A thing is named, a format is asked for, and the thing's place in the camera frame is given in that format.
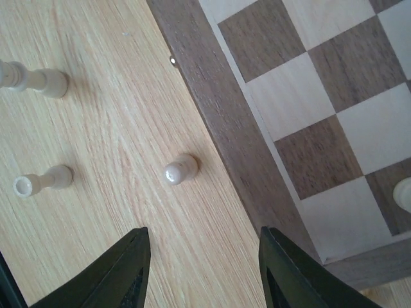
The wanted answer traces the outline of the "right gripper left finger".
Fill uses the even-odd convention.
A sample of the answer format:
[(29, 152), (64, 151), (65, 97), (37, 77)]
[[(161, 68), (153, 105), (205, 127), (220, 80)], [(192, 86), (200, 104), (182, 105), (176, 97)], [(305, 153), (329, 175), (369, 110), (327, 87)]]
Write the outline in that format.
[(33, 307), (143, 307), (150, 270), (150, 238), (135, 228), (63, 286)]

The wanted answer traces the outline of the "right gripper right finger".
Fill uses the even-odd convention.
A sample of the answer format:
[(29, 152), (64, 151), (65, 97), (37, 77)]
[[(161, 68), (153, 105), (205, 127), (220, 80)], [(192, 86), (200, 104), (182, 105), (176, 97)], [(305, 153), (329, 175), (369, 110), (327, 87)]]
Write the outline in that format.
[(276, 228), (262, 227), (259, 268), (267, 307), (378, 307)]

